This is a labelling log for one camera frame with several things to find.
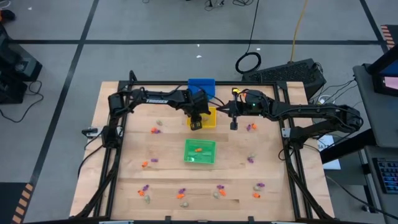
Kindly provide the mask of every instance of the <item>green bowl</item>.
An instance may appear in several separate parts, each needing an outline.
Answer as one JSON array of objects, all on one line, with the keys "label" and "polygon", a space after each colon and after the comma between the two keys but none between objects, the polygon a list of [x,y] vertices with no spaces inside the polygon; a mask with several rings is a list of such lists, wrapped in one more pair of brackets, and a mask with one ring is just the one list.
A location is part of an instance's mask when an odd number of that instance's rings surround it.
[{"label": "green bowl", "polygon": [[216,142],[207,140],[187,139],[185,141],[185,162],[214,164],[216,161]]}]

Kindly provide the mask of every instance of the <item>blue bin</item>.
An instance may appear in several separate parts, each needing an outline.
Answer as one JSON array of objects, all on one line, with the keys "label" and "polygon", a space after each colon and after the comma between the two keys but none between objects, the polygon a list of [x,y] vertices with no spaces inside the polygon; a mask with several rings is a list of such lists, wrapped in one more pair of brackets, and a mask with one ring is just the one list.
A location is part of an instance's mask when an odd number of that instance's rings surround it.
[{"label": "blue bin", "polygon": [[212,99],[216,95],[216,80],[214,78],[190,78],[188,79],[188,89],[192,93],[200,91],[200,88],[206,91],[208,100]]}]

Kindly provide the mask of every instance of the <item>orange object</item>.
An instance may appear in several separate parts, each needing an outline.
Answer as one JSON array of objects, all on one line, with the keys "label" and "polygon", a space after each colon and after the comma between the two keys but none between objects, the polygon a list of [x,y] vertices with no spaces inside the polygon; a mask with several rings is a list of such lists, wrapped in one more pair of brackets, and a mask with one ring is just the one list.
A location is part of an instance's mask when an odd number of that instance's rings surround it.
[{"label": "orange object", "polygon": [[223,190],[223,189],[220,189],[219,192],[220,192],[220,194],[221,194],[222,196],[225,196],[225,195],[226,195],[226,192],[225,192],[225,190]]},{"label": "orange object", "polygon": [[148,166],[148,161],[145,161],[145,162],[142,163],[142,168],[144,168],[146,166]]}]

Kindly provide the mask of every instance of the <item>wooden tabletop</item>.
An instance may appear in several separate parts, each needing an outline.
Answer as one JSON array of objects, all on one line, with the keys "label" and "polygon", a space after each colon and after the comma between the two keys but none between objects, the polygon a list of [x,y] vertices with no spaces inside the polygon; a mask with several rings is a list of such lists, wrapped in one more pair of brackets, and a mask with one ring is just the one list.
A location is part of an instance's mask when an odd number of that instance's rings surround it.
[{"label": "wooden tabletop", "polygon": [[[108,96],[115,93],[117,87],[117,82],[102,83],[92,126],[106,125]],[[151,91],[170,91],[175,88],[165,85],[144,87]],[[216,96],[224,102],[232,100],[231,87],[217,86]],[[234,87],[260,90],[268,97],[274,97],[271,86]],[[302,83],[288,83],[288,92],[292,104],[307,104]],[[229,129],[231,118],[217,113],[215,129],[191,131],[185,124],[186,118],[183,111],[166,105],[139,105],[134,114],[128,115],[112,219],[164,220],[165,216],[170,215],[172,220],[245,221],[248,216],[253,216],[256,221],[294,220],[286,166],[278,159],[278,152],[282,149],[278,122],[242,116],[238,117],[238,130],[232,131]],[[162,126],[156,124],[158,119],[162,121]],[[294,121],[296,126],[312,124],[311,119],[297,118]],[[258,128],[248,132],[246,126],[251,123],[256,123]],[[153,127],[159,128],[162,133],[151,134]],[[184,162],[186,139],[216,141],[215,164]],[[90,144],[85,156],[100,144],[100,139]],[[317,147],[312,139],[306,144]],[[100,150],[83,166],[70,215],[80,212],[97,190],[104,152],[105,149]],[[253,164],[247,162],[247,156],[251,153],[256,154]],[[333,216],[319,153],[307,146],[301,153],[309,191],[324,210]],[[150,162],[143,169],[142,162],[151,158],[159,161]],[[254,198],[252,188],[258,182],[266,186],[259,192],[261,197]],[[146,204],[137,193],[146,184],[149,185],[146,194],[151,198],[150,204]],[[219,184],[225,186],[226,196],[215,199],[212,193]],[[186,188],[185,197],[177,199],[181,188]],[[302,195],[299,189],[297,192],[301,216],[305,217]],[[188,202],[189,206],[182,208],[182,202]],[[105,205],[103,203],[101,214],[104,214]]]}]

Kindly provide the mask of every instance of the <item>keyboard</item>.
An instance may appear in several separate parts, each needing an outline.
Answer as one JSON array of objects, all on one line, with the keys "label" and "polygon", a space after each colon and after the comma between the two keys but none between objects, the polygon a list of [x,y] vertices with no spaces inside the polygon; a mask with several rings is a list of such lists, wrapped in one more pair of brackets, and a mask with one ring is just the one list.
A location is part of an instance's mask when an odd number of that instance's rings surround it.
[{"label": "keyboard", "polygon": [[398,159],[373,158],[383,192],[398,194]]},{"label": "keyboard", "polygon": [[312,65],[313,60],[310,60],[310,62],[308,62],[308,59],[302,60],[248,73],[244,75],[244,79],[246,81],[260,83],[266,81],[301,81],[304,84],[313,83],[317,79],[315,76],[317,69],[313,68]]}]

